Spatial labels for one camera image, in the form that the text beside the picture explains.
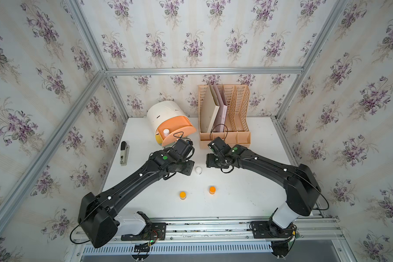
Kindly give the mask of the pink top drawer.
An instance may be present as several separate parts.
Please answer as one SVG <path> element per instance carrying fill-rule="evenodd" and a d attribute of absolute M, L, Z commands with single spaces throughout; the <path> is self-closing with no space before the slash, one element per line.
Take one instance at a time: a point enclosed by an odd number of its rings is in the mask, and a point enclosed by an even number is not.
<path fill-rule="evenodd" d="M 169 129 L 170 134 L 164 136 L 163 130 Z M 187 138 L 197 129 L 186 116 L 176 116 L 161 123 L 155 132 L 156 142 L 161 146 L 167 146 L 176 142 L 180 137 Z"/>

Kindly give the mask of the round white drawer cabinet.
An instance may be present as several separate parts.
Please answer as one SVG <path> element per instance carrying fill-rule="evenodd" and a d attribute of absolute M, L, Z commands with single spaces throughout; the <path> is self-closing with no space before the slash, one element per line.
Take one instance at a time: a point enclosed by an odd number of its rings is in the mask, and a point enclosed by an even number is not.
<path fill-rule="evenodd" d="M 189 117 L 171 100 L 150 107 L 147 119 L 154 130 L 156 142 L 161 146 L 168 146 L 179 137 L 185 138 L 197 131 Z"/>

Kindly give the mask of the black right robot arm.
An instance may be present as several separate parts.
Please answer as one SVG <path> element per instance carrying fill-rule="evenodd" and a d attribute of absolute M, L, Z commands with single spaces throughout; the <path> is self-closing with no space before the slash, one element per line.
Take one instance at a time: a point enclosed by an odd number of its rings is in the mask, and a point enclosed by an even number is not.
<path fill-rule="evenodd" d="M 231 147 L 221 138 L 209 142 L 208 147 L 212 152 L 206 157 L 207 168 L 217 168 L 221 171 L 235 168 L 249 170 L 277 183 L 285 190 L 286 201 L 270 218 L 270 230 L 289 229 L 300 216 L 309 216 L 322 196 L 322 190 L 313 172 L 304 164 L 283 164 L 239 144 Z"/>

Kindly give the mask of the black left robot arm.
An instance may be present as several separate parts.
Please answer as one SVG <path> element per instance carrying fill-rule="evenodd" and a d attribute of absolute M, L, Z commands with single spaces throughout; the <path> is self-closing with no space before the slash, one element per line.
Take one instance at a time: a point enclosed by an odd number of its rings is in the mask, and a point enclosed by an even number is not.
<path fill-rule="evenodd" d="M 193 142 L 180 138 L 173 146 L 151 153 L 136 172 L 117 185 L 98 195 L 86 194 L 81 200 L 78 224 L 93 247 L 103 247 L 116 235 L 121 224 L 116 216 L 147 187 L 177 173 L 190 176 L 194 152 Z"/>

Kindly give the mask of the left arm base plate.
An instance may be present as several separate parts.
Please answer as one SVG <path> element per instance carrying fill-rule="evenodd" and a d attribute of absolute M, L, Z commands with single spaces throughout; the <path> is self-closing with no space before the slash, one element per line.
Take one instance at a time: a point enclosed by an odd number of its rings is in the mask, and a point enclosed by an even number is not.
<path fill-rule="evenodd" d="M 166 223 L 152 223 L 147 226 L 138 235 L 122 235 L 122 241 L 156 241 L 165 240 Z"/>

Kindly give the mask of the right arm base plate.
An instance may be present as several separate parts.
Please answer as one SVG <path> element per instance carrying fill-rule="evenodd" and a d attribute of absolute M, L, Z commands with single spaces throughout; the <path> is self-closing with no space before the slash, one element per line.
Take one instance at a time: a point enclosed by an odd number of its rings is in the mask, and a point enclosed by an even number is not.
<path fill-rule="evenodd" d="M 291 239 L 296 232 L 296 226 L 293 223 L 282 229 L 272 220 L 252 221 L 249 229 L 255 239 Z"/>

